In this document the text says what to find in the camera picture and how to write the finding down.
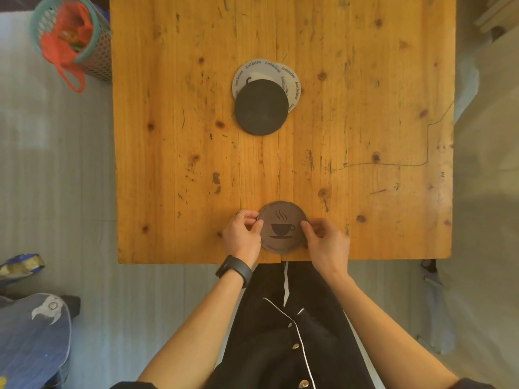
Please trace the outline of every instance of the black clothing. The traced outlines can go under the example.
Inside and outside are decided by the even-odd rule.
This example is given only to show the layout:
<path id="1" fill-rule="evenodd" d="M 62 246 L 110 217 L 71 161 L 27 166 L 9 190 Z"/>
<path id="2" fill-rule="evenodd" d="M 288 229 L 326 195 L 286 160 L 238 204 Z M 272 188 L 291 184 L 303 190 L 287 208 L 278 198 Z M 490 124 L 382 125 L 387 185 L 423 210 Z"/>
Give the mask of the black clothing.
<path id="1" fill-rule="evenodd" d="M 311 262 L 259 264 L 238 307 L 222 363 L 205 389 L 355 388 L 373 381 L 341 305 Z M 153 389 L 121 382 L 112 389 Z M 461 380 L 455 389 L 492 386 Z"/>

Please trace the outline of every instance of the black sleeve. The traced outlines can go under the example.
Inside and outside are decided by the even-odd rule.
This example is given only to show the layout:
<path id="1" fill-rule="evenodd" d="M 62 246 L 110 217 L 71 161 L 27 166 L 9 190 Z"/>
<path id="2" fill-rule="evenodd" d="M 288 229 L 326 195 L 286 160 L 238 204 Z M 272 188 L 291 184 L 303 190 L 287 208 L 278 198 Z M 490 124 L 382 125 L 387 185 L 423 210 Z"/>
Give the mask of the black sleeve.
<path id="1" fill-rule="evenodd" d="M 462 378 L 456 385 L 450 389 L 496 389 L 487 383 L 476 382 L 468 378 Z"/>
<path id="2" fill-rule="evenodd" d="M 157 389 L 157 387 L 148 382 L 120 382 L 110 389 Z"/>

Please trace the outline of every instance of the teal plastic basket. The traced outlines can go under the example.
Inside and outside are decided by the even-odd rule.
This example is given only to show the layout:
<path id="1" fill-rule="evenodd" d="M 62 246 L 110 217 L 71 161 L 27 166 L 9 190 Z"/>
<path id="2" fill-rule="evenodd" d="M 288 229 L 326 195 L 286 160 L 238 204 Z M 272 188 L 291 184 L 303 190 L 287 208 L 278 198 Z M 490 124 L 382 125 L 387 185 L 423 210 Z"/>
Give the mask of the teal plastic basket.
<path id="1" fill-rule="evenodd" d="M 41 53 L 40 38 L 45 32 L 51 32 L 56 22 L 56 15 L 61 4 L 70 0 L 43 0 L 34 10 L 29 24 L 29 32 L 36 49 Z M 74 63 L 87 75 L 112 82 L 112 34 L 103 27 L 94 7 L 86 0 L 75 0 L 83 3 L 90 12 L 94 33 L 88 45 L 78 53 Z"/>

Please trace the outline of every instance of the watch strap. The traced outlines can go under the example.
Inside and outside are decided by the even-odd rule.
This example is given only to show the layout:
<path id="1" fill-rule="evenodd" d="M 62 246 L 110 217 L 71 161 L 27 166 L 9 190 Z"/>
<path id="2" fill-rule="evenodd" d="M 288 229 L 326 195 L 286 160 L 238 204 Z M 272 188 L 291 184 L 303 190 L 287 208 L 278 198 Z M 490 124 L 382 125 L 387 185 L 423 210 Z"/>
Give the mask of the watch strap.
<path id="1" fill-rule="evenodd" d="M 229 269 L 233 269 L 243 277 L 243 288 L 246 288 L 247 285 L 249 285 L 249 282 L 252 278 L 252 270 L 249 268 L 249 265 L 247 265 L 239 258 L 228 255 L 227 258 L 225 258 L 224 263 L 222 263 L 220 268 L 218 268 L 216 272 L 217 277 L 222 278 L 225 272 L 227 272 Z"/>

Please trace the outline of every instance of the black coaster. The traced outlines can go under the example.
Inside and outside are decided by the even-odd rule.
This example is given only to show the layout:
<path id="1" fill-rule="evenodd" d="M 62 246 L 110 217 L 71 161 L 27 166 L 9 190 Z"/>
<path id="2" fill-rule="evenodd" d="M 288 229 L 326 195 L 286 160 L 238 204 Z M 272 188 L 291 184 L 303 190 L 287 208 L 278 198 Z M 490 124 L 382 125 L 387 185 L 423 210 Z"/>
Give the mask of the black coaster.
<path id="1" fill-rule="evenodd" d="M 238 93 L 234 113 L 244 130 L 253 135 L 269 135 L 285 123 L 289 100 L 276 82 L 253 80 Z"/>
<path id="2" fill-rule="evenodd" d="M 261 209 L 258 220 L 263 220 L 261 245 L 276 254 L 288 254 L 305 241 L 301 221 L 306 220 L 302 209 L 291 202 L 277 201 Z"/>

